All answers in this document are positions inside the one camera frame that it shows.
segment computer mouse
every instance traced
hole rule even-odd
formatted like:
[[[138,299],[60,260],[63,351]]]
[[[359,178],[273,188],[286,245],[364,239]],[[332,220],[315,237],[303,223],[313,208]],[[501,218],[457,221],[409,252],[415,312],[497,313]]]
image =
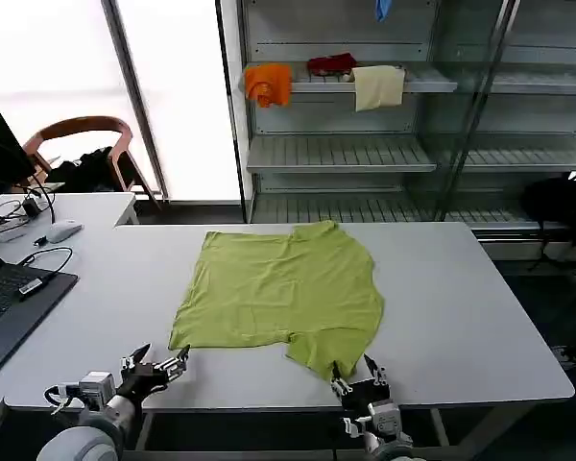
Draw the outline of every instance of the computer mouse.
[[[58,243],[62,240],[66,240],[73,233],[76,233],[83,228],[83,224],[78,223],[73,219],[64,219],[52,224],[51,228],[47,231],[45,238],[49,243]]]

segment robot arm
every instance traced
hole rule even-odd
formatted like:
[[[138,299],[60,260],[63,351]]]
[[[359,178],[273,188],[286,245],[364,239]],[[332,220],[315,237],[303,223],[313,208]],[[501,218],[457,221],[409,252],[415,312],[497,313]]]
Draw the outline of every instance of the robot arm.
[[[403,432],[401,412],[391,395],[386,370],[365,354],[372,377],[348,384],[333,367],[331,389],[351,415],[343,419],[344,431],[363,437],[365,451],[373,461],[412,460],[412,438]]]
[[[150,345],[122,359],[122,385],[115,389],[109,373],[91,372],[78,383],[48,389],[45,397],[59,412],[73,399],[85,405],[78,424],[54,437],[37,461],[117,461],[134,423],[140,421],[142,403],[165,390],[186,370],[189,346],[161,363],[142,363]],[[52,397],[57,395],[61,401]]]

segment black bag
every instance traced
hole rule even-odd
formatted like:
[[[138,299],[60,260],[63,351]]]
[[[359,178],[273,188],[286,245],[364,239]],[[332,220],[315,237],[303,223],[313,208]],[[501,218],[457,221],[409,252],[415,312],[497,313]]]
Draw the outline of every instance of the black bag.
[[[525,188],[520,203],[527,215],[540,225],[542,258],[553,262],[544,254],[548,243],[544,235],[544,221],[565,224],[571,241],[576,246],[576,181],[553,178],[535,182]]]
[[[65,161],[51,170],[47,182],[64,182],[61,193],[109,192],[119,190],[108,167],[110,147],[81,156],[81,164]]]

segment black laptop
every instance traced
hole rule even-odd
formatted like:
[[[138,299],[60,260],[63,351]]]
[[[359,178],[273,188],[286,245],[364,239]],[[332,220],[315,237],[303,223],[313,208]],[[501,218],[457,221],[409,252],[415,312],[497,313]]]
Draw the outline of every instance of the black laptop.
[[[0,365],[78,280],[77,276],[58,273],[42,290],[22,301],[19,288],[50,273],[0,259]]]

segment chair backrest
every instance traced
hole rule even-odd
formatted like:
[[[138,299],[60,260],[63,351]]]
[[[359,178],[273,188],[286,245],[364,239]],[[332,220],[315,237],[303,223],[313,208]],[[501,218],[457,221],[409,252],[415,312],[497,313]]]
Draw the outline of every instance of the chair backrest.
[[[49,173],[51,171],[51,165],[38,152],[40,145],[50,139],[85,132],[120,133],[121,135],[119,139],[111,149],[111,151],[116,152],[128,151],[132,141],[132,130],[126,122],[115,117],[94,115],[62,120],[61,122],[43,128],[39,132],[35,133],[28,142],[23,145],[23,150],[35,166],[39,166],[45,173]]]

